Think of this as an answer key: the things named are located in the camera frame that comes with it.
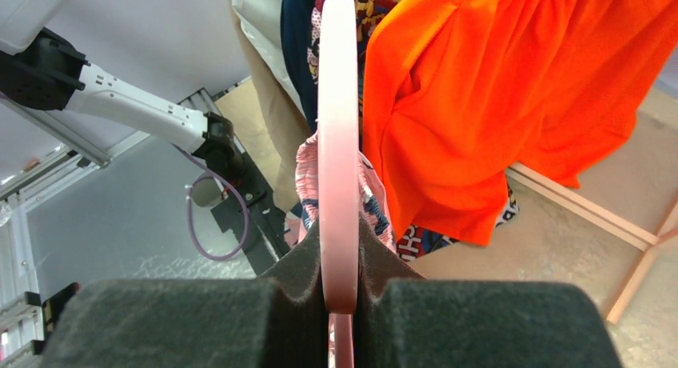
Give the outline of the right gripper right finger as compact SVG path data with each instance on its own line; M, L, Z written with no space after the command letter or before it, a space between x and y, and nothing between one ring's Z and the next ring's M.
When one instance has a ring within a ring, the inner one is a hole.
M358 367L619 367L591 298L559 282L429 280L359 224Z

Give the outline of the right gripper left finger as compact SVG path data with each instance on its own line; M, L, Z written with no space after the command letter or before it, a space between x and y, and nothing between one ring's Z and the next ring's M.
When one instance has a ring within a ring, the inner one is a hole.
M319 367L318 228L253 279L118 279L66 305L43 367Z

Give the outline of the pink shark print shorts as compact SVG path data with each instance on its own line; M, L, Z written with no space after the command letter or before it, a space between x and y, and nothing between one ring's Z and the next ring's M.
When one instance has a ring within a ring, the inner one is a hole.
M318 199L317 135L307 138L296 155L295 189L300 202L285 216L284 240L296 246L306 235L320 213ZM395 252L394 229L390 222L385 188L370 161L359 154L359 193L362 212L379 241Z

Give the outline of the pink plastic hanger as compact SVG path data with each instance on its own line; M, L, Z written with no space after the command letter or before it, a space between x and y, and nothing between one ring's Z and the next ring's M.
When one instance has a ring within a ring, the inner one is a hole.
M357 47L353 0L325 0L318 66L318 216L325 307L335 365L352 367L358 284Z

